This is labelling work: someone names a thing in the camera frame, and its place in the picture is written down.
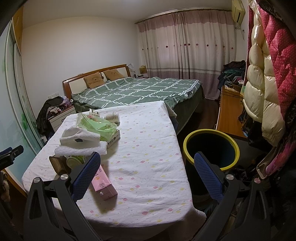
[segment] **white tablecloth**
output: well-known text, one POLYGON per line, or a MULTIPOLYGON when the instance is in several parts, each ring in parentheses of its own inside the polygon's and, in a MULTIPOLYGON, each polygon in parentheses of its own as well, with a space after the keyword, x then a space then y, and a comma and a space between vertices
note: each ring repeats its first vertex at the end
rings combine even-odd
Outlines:
MULTIPOLYGON (((104 239, 141 241, 166 230, 170 240, 190 240, 206 216, 196 210, 180 148, 163 101, 99 110, 118 112, 121 139, 101 157, 101 164, 118 195, 103 201, 90 185, 77 205, 104 239)), ((35 177, 54 179, 49 156, 66 128, 68 116, 32 161, 22 177, 28 192, 35 177)), ((54 200, 57 209, 59 203, 54 200)))

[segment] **curtain rod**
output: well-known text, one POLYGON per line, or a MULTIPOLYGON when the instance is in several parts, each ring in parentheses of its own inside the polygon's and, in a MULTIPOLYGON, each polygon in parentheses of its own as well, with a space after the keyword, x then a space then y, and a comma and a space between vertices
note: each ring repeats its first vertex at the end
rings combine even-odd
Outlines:
POLYGON ((176 12, 188 12, 188 11, 194 11, 194 10, 217 10, 217 11, 231 12, 230 9, 223 9, 223 8, 210 8, 210 7, 209 8, 206 8, 206 7, 203 7, 203 8, 198 8, 198 7, 195 7, 195 8, 185 8, 185 9, 181 9, 181 10, 171 10, 171 11, 167 11, 167 12, 158 13, 158 14, 152 15, 150 17, 147 17, 147 18, 145 18, 143 20, 140 20, 140 21, 136 22, 135 24, 144 22, 144 21, 146 21, 148 19, 152 19, 152 18, 161 16, 161 15, 168 15, 168 14, 176 13, 176 12))

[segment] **curtain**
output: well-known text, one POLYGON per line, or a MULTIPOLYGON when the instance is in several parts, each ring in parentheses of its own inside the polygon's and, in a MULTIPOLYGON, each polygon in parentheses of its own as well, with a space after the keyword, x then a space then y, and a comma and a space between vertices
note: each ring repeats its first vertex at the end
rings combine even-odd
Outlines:
POLYGON ((219 97, 217 77, 236 54, 231 12, 175 12, 140 22, 138 29, 149 77, 198 79, 206 98, 219 97))

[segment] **wooden headboard frame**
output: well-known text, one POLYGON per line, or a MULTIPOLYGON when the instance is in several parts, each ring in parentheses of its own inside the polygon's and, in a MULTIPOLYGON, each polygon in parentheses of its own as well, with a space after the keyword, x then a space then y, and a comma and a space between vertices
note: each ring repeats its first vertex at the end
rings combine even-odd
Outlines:
POLYGON ((106 71, 106 70, 109 70, 109 69, 120 69, 120 68, 125 68, 126 73, 128 74, 128 77, 131 76, 131 73, 129 71, 128 66, 126 64, 122 64, 122 65, 116 65, 116 66, 112 66, 112 67, 108 67, 108 68, 97 69, 97 70, 94 70, 94 71, 91 71, 91 72, 88 72, 88 73, 85 73, 85 74, 79 74, 79 75, 77 75, 75 77, 64 80, 63 81, 63 88, 64 88, 64 91, 66 93, 67 98, 72 99, 72 91, 71 91, 71 87, 70 87, 70 84, 69 84, 70 82, 81 79, 83 77, 86 77, 86 76, 88 76, 90 74, 94 74, 94 73, 97 73, 97 72, 103 72, 103 71, 106 71))

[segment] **yellow trash can rim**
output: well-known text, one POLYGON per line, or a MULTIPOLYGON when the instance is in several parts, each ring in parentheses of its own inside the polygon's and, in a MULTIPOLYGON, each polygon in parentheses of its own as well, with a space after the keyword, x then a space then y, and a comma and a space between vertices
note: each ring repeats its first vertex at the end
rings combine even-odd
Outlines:
POLYGON ((216 131, 216 130, 213 130, 213 129, 200 129, 200 130, 196 130, 196 131, 193 131, 191 132, 184 140, 183 142, 183 152, 186 156, 186 159, 192 164, 194 165, 194 159, 189 155, 188 151, 187 151, 187 143, 188 141, 196 135, 196 133, 198 134, 202 134, 202 133, 212 133, 212 134, 216 134, 216 135, 219 135, 221 137, 224 137, 226 140, 228 140, 230 142, 230 144, 233 146, 234 148, 234 151, 235 151, 235 159, 234 161, 229 165, 229 166, 226 166, 226 167, 222 167, 220 168, 221 171, 227 171, 229 169, 231 169, 232 167, 235 166, 235 164, 238 162, 239 160, 239 146, 237 145, 237 143, 227 134, 223 133, 223 132, 220 132, 220 131, 216 131))

